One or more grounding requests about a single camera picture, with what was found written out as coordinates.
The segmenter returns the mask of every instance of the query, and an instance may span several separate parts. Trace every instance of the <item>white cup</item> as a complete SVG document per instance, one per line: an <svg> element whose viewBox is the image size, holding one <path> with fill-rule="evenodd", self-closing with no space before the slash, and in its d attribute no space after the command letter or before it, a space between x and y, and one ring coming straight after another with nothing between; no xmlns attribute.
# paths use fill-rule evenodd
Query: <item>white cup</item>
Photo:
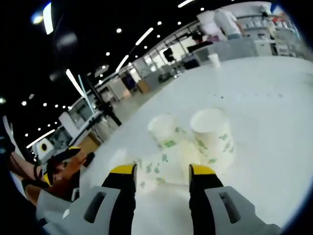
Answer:
<svg viewBox="0 0 313 235"><path fill-rule="evenodd" d="M186 132L179 126L177 118L164 114L152 119L148 131L160 148L169 148L187 139Z"/></svg>
<svg viewBox="0 0 313 235"><path fill-rule="evenodd" d="M191 119L191 129L201 153L201 164L217 173L224 172L235 158L230 122L220 109L197 112Z"/></svg>
<svg viewBox="0 0 313 235"><path fill-rule="evenodd" d="M165 148L151 156L135 159L137 163L137 187L148 191L160 183L172 185L189 185L189 165L200 164L199 151L191 141Z"/></svg>
<svg viewBox="0 0 313 235"><path fill-rule="evenodd" d="M219 61L219 55L218 54L211 54L208 55L209 60L212 62L213 67L219 68L221 66L221 63Z"/></svg>

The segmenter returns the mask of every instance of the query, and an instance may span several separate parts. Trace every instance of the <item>ceiling light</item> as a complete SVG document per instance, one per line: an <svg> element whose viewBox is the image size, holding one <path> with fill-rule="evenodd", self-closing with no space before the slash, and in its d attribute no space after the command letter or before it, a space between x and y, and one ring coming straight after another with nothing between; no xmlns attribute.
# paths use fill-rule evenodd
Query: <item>ceiling light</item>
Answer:
<svg viewBox="0 0 313 235"><path fill-rule="evenodd" d="M4 104L6 102L5 98L0 97L0 104Z"/></svg>
<svg viewBox="0 0 313 235"><path fill-rule="evenodd" d="M68 76L68 78L70 79L70 81L73 83L74 87L76 88L76 90L79 92L79 94L84 97L84 93L82 91L82 89L80 88L80 86L78 85L78 83L76 82L73 74L71 73L71 71L69 69L67 69L66 74Z"/></svg>
<svg viewBox="0 0 313 235"><path fill-rule="evenodd" d="M52 17L51 17L51 3L45 6L43 15L44 15L45 32L47 34L50 34L53 32Z"/></svg>
<svg viewBox="0 0 313 235"><path fill-rule="evenodd" d="M117 66L115 72L118 72L121 67L123 66L123 64L125 63L125 61L128 59L129 55L125 55L125 57L122 59L121 63L119 63L119 65Z"/></svg>
<svg viewBox="0 0 313 235"><path fill-rule="evenodd" d="M41 21L43 21L44 17L43 16L36 16L33 20L33 24L38 24Z"/></svg>
<svg viewBox="0 0 313 235"><path fill-rule="evenodd" d="M136 46L139 45L151 32L153 31L153 28L149 28L136 42Z"/></svg>
<svg viewBox="0 0 313 235"><path fill-rule="evenodd" d="M50 135L51 133L55 132L55 129L45 133L44 135L40 136L38 139L36 139L35 141L33 141L32 143L30 143L28 146L26 146L26 148L30 148L31 146L33 146L35 143L37 143L38 141L42 140L44 137Z"/></svg>
<svg viewBox="0 0 313 235"><path fill-rule="evenodd" d="M185 5L187 5L188 3L192 2L193 0L186 0L186 1L183 1L181 4L178 5L178 8L181 8Z"/></svg>

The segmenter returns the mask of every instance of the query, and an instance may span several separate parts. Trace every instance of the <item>green floral pattern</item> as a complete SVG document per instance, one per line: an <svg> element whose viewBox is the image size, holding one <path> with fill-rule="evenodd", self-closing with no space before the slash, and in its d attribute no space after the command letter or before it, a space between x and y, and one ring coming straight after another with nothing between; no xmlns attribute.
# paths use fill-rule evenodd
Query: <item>green floral pattern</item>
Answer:
<svg viewBox="0 0 313 235"><path fill-rule="evenodd" d="M150 163L149 165L147 165L146 167L146 173L149 174L151 172L151 166L152 166L152 163Z"/></svg>
<svg viewBox="0 0 313 235"><path fill-rule="evenodd" d="M159 167L160 166L160 163L157 164L157 166L155 167L155 174L159 174L160 173L160 170L159 170Z"/></svg>
<svg viewBox="0 0 313 235"><path fill-rule="evenodd" d="M225 152L227 149L229 149L229 147L230 147L230 141L228 141L227 144L225 145L223 152Z"/></svg>
<svg viewBox="0 0 313 235"><path fill-rule="evenodd" d="M161 178L161 177L157 177L156 181L158 183L165 183L165 180L163 178Z"/></svg>
<svg viewBox="0 0 313 235"><path fill-rule="evenodd" d="M162 154L162 162L168 163L168 159L167 159L167 155L166 154Z"/></svg>
<svg viewBox="0 0 313 235"><path fill-rule="evenodd" d="M164 145L169 148L169 147L176 145L176 142L174 140L171 140L171 141L165 142Z"/></svg>
<svg viewBox="0 0 313 235"><path fill-rule="evenodd" d="M220 136L219 139L221 139L221 140L224 141L224 140L227 139L227 137L228 137L228 135L227 135L227 134L224 134L224 135Z"/></svg>
<svg viewBox="0 0 313 235"><path fill-rule="evenodd" d="M145 185L146 185L146 182L145 182L145 181L142 181L142 182L140 183L141 188L144 188Z"/></svg>
<svg viewBox="0 0 313 235"><path fill-rule="evenodd" d="M199 145L200 147L202 147L202 148L204 148L204 149L207 149L207 147L205 147L204 143L203 143L201 140L196 139L196 141L197 141L197 143L198 143L198 145Z"/></svg>
<svg viewBox="0 0 313 235"><path fill-rule="evenodd" d="M208 163L214 163L214 162L216 162L216 158L215 159L209 159L209 162Z"/></svg>

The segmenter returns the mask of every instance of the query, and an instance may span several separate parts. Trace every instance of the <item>table surface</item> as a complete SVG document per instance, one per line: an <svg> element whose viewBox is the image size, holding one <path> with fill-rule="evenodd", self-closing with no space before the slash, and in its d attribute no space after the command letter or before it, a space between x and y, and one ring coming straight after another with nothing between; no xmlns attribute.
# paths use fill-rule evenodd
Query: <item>table surface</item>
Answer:
<svg viewBox="0 0 313 235"><path fill-rule="evenodd" d="M147 130L153 117L171 113L191 133L192 115L200 109L217 107L230 119L237 148L233 165L218 177L225 186L234 187L252 202L264 222L284 227L311 186L312 104L313 64L306 60L250 57L222 62L219 69L207 65L188 70L145 103L100 146L82 174L81 187L103 183L108 173L103 169L118 149L127 149L132 156L141 158L158 152ZM188 194L183 197L188 201ZM150 205L148 210L156 205L149 198L137 199L133 225L137 229L143 220L136 216L147 214L141 204ZM183 210L188 213L188 205ZM188 234L192 226L190 215L178 219L185 223L184 229L188 226L187 232L181 234Z"/></svg>

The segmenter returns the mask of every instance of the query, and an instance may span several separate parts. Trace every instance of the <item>ceiling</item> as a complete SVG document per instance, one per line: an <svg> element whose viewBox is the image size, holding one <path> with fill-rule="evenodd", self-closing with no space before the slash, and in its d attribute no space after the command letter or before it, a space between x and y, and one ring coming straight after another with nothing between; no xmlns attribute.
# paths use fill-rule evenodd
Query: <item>ceiling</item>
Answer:
<svg viewBox="0 0 313 235"><path fill-rule="evenodd" d="M182 1L52 0L54 31L49 35L45 33L43 22L33 24L31 21L32 15L41 13L49 1L10 1L11 6L2 9L5 15L1 34L4 38L4 73L0 96L7 100L15 135L27 145L59 125L58 117L65 110L62 106L69 106L79 98L65 75L66 69L74 76L86 75L107 64L110 67L104 73L106 77L115 71L125 55L129 54L125 64L132 62L136 55L143 56L172 32L196 20L201 7L213 10L243 2L195 0L178 8ZM153 32L134 47L150 27L154 28ZM60 45L65 35L70 35L74 43ZM98 78L90 79L94 84L98 81Z"/></svg>

